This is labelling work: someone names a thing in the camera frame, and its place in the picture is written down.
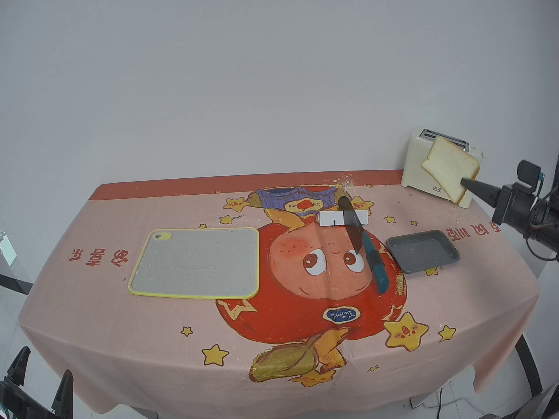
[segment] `table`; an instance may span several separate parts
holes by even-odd
[[[59,375],[72,371],[76,394],[97,413],[119,403],[200,418],[372,409],[435,391],[468,365],[480,390],[520,337],[537,281],[476,203],[459,208],[400,178],[350,171],[102,185],[47,260],[20,326]],[[315,222],[341,194],[369,212],[390,280],[384,295],[348,253],[345,228]],[[150,231],[243,226],[260,235],[255,297],[129,292]],[[433,229],[449,235],[460,261],[404,275],[383,243]]]

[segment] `baking tray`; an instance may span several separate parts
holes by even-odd
[[[460,259],[460,253],[439,230],[391,237],[386,247],[404,273],[415,273]]]

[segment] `toast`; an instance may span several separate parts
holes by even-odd
[[[475,180],[480,171],[480,164],[474,157],[440,136],[435,138],[421,167],[429,172],[455,204],[459,204],[466,193],[460,184],[462,178]]]

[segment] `white toaster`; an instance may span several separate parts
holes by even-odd
[[[431,175],[423,170],[421,164],[427,158],[427,154],[433,145],[436,137],[442,136],[447,140],[456,144],[459,148],[465,150],[472,157],[474,157],[481,165],[481,149],[472,146],[468,141],[454,138],[449,135],[441,134],[430,129],[416,129],[411,134],[410,143],[408,146],[408,154],[406,155],[406,164],[404,165],[404,174],[402,176],[402,186],[418,189],[427,192],[437,197],[450,200],[450,197],[441,186],[435,181]],[[464,197],[458,204],[462,208],[468,208],[472,201],[472,193],[466,191]]]

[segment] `teal handle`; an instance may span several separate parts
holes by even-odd
[[[374,280],[377,282],[378,292],[382,295],[388,290],[388,276],[384,264],[377,264],[373,267]]]
[[[367,231],[363,231],[363,248],[365,249],[365,255],[367,256],[367,263],[371,268],[374,281],[377,284],[378,292],[382,295],[388,290],[388,275],[386,274],[381,254],[374,247],[373,241],[367,234]]]

